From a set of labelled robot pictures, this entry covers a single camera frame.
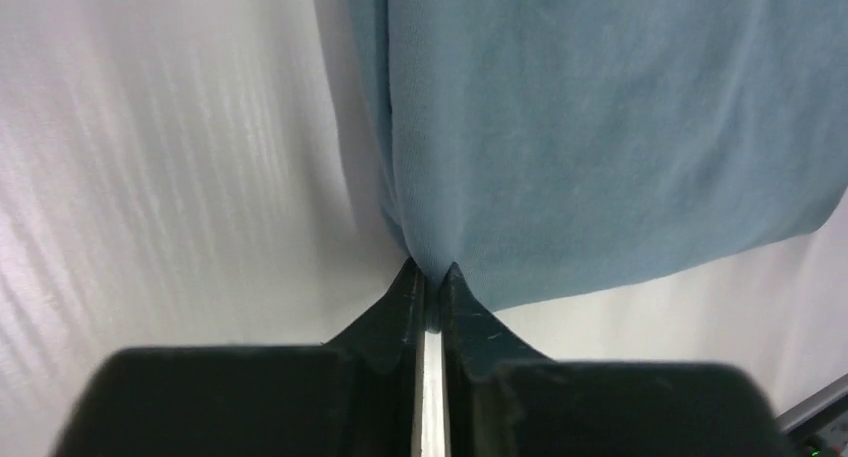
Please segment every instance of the white surface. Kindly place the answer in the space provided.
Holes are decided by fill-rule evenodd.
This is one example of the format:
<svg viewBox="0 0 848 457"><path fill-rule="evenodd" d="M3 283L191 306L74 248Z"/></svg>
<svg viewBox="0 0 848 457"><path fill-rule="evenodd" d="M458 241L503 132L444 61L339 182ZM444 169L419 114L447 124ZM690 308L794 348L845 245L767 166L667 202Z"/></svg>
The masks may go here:
<svg viewBox="0 0 848 457"><path fill-rule="evenodd" d="M424 334L424 386L421 405L421 457L445 455L445 381L442 367L442 336Z"/></svg>
<svg viewBox="0 0 848 457"><path fill-rule="evenodd" d="M848 198L812 235L498 316L557 359L735 364L784 412L848 374Z"/></svg>
<svg viewBox="0 0 848 457"><path fill-rule="evenodd" d="M314 342L403 260L341 0L0 0L0 455L130 345ZM563 358L848 370L848 209L809 238L502 312Z"/></svg>

